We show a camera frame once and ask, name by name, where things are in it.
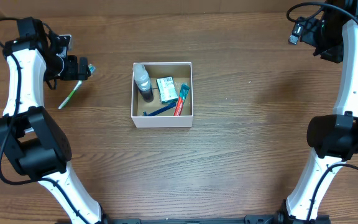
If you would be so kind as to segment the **green white toothbrush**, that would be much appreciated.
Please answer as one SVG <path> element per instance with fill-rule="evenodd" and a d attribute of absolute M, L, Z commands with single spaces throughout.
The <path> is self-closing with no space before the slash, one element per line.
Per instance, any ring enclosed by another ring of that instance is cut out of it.
<path fill-rule="evenodd" d="M 96 67 L 93 64 L 89 64 L 88 68 L 90 70 L 90 74 L 93 74 L 96 70 Z M 64 101 L 59 105 L 58 109 L 61 110 L 63 109 L 67 103 L 70 101 L 70 99 L 72 98 L 72 96 L 76 93 L 76 91 L 80 88 L 80 86 L 82 85 L 82 81 L 78 81 L 78 83 L 75 85 L 75 87 L 72 89 L 72 91 L 70 92 L 70 94 L 64 99 Z"/>

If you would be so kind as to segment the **clear bottle with black cap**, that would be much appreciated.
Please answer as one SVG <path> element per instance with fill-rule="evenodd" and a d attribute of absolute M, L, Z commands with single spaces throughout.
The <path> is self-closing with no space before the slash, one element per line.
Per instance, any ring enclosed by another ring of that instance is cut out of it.
<path fill-rule="evenodd" d="M 133 66 L 134 81 L 139 89 L 144 101 L 150 103 L 154 100 L 154 94 L 149 73 L 145 66 L 141 63 L 136 63 Z"/>

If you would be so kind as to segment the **blue disposable razor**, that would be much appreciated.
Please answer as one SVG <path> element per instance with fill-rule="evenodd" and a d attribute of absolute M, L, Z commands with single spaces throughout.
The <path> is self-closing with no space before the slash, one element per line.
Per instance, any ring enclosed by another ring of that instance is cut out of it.
<path fill-rule="evenodd" d="M 160 108 L 160 109 L 158 109 L 158 110 L 156 110 L 154 112 L 151 112 L 151 113 L 147 113 L 146 111 L 144 111 L 143 116 L 156 116 L 158 114 L 161 114 L 161 113 L 163 113 L 163 112 L 165 112 L 167 110 L 170 110 L 170 109 L 176 107 L 176 105 L 177 104 L 175 102 L 173 102 L 173 103 L 170 103 L 169 105 L 164 106 L 164 107 L 162 107 L 162 108 Z"/>

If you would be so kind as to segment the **green white soap box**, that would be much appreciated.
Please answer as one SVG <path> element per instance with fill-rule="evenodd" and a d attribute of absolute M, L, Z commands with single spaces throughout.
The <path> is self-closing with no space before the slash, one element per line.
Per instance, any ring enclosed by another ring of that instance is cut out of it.
<path fill-rule="evenodd" d="M 173 77 L 158 78 L 156 82 L 160 93 L 160 101 L 162 104 L 177 102 L 178 94 L 175 88 Z"/>

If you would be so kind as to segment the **Colgate toothpaste tube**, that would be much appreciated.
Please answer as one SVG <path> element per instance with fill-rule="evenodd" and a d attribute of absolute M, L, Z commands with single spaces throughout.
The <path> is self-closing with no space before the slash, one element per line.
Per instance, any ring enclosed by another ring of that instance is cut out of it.
<path fill-rule="evenodd" d="M 185 103 L 185 100 L 188 96 L 188 92 L 190 90 L 190 87 L 183 83 L 181 85 L 181 89 L 180 89 L 180 96 L 178 97 L 178 101 L 177 101 L 177 105 L 175 107 L 175 111 L 174 111 L 174 116 L 180 116 L 181 115 L 181 112 L 183 110 L 183 105 Z"/>

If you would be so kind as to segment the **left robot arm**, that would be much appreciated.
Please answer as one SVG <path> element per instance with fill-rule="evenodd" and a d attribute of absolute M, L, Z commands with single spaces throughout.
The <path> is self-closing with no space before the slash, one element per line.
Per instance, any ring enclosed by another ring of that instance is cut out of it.
<path fill-rule="evenodd" d="M 70 34 L 58 35 L 33 17 L 16 19 L 19 37 L 1 44 L 9 66 L 9 96 L 0 118 L 0 179 L 9 185 L 37 182 L 63 207 L 71 223 L 109 223 L 71 164 L 68 138 L 44 105 L 44 85 L 87 80 L 85 57 L 68 55 Z"/>

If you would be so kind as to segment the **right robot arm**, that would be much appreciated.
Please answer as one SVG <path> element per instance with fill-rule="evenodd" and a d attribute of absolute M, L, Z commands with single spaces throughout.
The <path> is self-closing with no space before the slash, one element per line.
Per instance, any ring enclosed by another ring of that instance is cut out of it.
<path fill-rule="evenodd" d="M 304 42 L 324 60 L 342 64 L 333 112 L 308 126 L 308 162 L 293 192 L 267 223 L 329 223 L 318 215 L 323 197 L 341 168 L 358 153 L 358 0 L 325 1 L 309 17 L 293 21 L 289 43 Z"/>

